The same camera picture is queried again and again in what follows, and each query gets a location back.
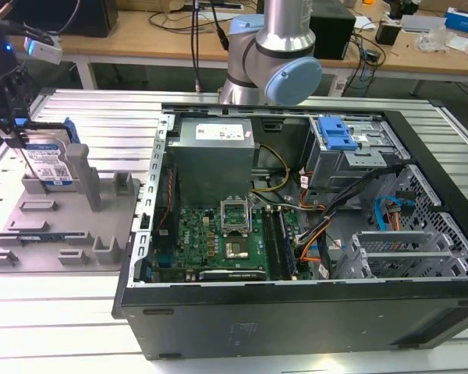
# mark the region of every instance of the black box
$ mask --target black box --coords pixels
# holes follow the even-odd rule
[[[7,19],[46,31],[60,30],[76,6],[76,0],[21,0]],[[73,25],[64,34],[107,37],[118,19],[116,0],[82,0]]]
[[[376,42],[384,45],[395,44],[401,28],[401,26],[380,23],[375,37]]]
[[[356,17],[339,0],[314,0],[310,29],[314,32],[315,58],[343,60]]]

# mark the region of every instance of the black speaker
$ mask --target black speaker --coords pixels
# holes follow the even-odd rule
[[[315,34],[315,58],[343,60],[356,17],[339,0],[314,0],[310,29]]]

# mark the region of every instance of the blue cable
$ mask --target blue cable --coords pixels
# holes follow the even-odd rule
[[[380,196],[374,201],[374,215],[376,216],[376,221],[378,222],[378,226],[380,227],[380,231],[386,231],[387,226],[385,225],[385,222],[383,221],[383,216],[381,215],[381,203],[383,200],[390,200],[393,201],[395,204],[398,206],[402,206],[403,204],[406,204],[407,206],[414,206],[415,202],[412,200],[400,200],[397,199],[394,196]]]

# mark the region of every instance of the wooden table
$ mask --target wooden table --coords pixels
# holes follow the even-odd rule
[[[174,13],[170,18],[180,19],[186,15],[187,13]],[[164,20],[165,17],[160,15],[154,21],[161,24]],[[229,24],[229,21],[222,23],[225,32],[228,32]],[[190,18],[178,22],[168,21],[165,26],[190,26]],[[17,51],[23,51],[21,38],[13,38],[12,43]],[[83,88],[88,90],[97,89],[92,63],[192,66],[189,34],[173,34],[152,26],[147,21],[145,12],[120,11],[118,22],[108,37],[65,35],[61,45],[64,51],[63,61],[76,63]],[[25,55],[24,52],[19,53],[20,57]],[[227,57],[227,52],[222,49],[215,33],[200,35],[200,67],[227,69]],[[352,74],[356,63],[349,62],[346,58],[344,61],[322,60],[321,64],[325,73],[343,80]],[[332,89],[331,93],[332,96],[341,96],[341,91],[334,93]]]
[[[376,1],[373,6],[357,2],[354,8],[356,15],[362,14],[373,22],[379,21],[390,9],[383,1]],[[418,11],[417,16],[443,16],[443,12]],[[361,34],[374,40],[376,31],[363,30]],[[462,37],[468,34],[450,30]],[[411,90],[415,94],[424,80],[468,82],[468,55],[462,51],[450,49],[448,52],[422,52],[416,49],[415,40],[418,34],[401,31],[393,46],[382,45],[387,58],[376,76],[389,78],[418,79]],[[367,48],[377,49],[367,43]],[[348,48],[346,57],[355,66],[359,63],[359,51],[355,46]]]
[[[373,6],[365,6],[358,2],[355,8],[358,13],[369,16],[373,21],[378,21],[388,9],[388,5],[379,0]],[[436,16],[432,12],[419,14]],[[170,18],[178,19],[184,15],[187,13],[174,13]],[[155,18],[159,23],[164,20],[163,15]],[[165,25],[189,26],[190,18],[178,22],[167,21]],[[229,30],[229,21],[223,23],[223,28]],[[362,34],[374,39],[376,31],[365,30]],[[420,52],[414,47],[415,37],[416,34],[401,32],[394,46],[384,46],[387,59],[376,76],[468,82],[468,55],[456,50],[447,53]],[[15,39],[13,43],[17,50],[23,50],[21,40]],[[76,63],[85,89],[97,89],[92,63],[192,66],[189,35],[173,34],[150,25],[145,12],[120,12],[114,30],[106,38],[67,35],[62,37],[61,45],[64,50],[63,60]],[[342,61],[321,60],[324,73],[335,77],[329,96],[342,95],[347,79],[353,74],[358,63],[359,53],[354,45],[348,48]],[[216,34],[200,35],[200,67],[227,68],[227,53],[222,50]]]

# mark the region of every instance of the yellow wire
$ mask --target yellow wire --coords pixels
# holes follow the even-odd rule
[[[284,165],[284,170],[285,170],[286,175],[285,175],[285,177],[282,180],[280,185],[275,185],[274,187],[267,187],[266,189],[251,189],[250,191],[251,192],[272,192],[272,191],[276,191],[278,189],[281,189],[282,187],[284,187],[286,185],[286,183],[288,183],[288,180],[289,180],[288,164],[282,159],[282,157],[281,157],[281,155],[279,155],[279,153],[277,153],[275,150],[273,150],[269,146],[266,146],[265,144],[261,144],[260,148],[265,148],[266,150],[269,150],[274,156],[277,157],[278,160],[281,161],[281,163]]]

